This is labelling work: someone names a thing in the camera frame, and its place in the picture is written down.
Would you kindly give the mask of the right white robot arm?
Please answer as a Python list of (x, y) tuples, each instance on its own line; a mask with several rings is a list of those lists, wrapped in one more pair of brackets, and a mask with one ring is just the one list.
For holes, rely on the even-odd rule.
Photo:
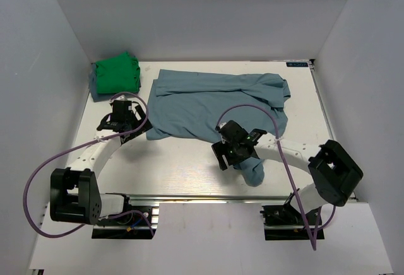
[(221, 140), (212, 145), (221, 170), (250, 158), (282, 162), (287, 171), (295, 167), (307, 172), (312, 183), (298, 189), (285, 206), (289, 222), (298, 224), (308, 212), (325, 204), (344, 206), (364, 173), (340, 143), (300, 144), (277, 138), (262, 129), (247, 132), (231, 120), (216, 127)]

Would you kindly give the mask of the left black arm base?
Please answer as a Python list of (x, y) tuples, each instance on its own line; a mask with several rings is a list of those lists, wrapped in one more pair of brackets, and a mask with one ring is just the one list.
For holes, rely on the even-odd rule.
[(159, 205), (126, 196), (123, 216), (101, 219), (92, 230), (94, 240), (151, 240), (158, 226)]

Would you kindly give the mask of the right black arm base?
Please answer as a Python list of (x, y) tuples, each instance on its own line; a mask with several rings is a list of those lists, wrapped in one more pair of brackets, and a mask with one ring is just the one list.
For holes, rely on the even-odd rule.
[(281, 205), (262, 206), (266, 241), (310, 240), (300, 211), (290, 205), (291, 197)]

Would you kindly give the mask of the blue-grey t-shirt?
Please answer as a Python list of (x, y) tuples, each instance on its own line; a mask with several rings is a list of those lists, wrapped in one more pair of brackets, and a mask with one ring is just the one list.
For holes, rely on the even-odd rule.
[(291, 97), (278, 74), (215, 74), (162, 69), (148, 99), (149, 140), (167, 137), (216, 143), (217, 122), (234, 120), (246, 131), (283, 134)]

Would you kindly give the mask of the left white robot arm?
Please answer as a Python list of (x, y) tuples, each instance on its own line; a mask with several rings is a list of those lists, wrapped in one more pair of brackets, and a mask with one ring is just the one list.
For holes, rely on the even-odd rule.
[(50, 176), (50, 218), (53, 221), (95, 225), (112, 216), (126, 224), (133, 208), (123, 194), (101, 194), (97, 177), (110, 157), (125, 143), (152, 128), (139, 103), (123, 97), (111, 103), (112, 112), (97, 127), (94, 144), (65, 169)]

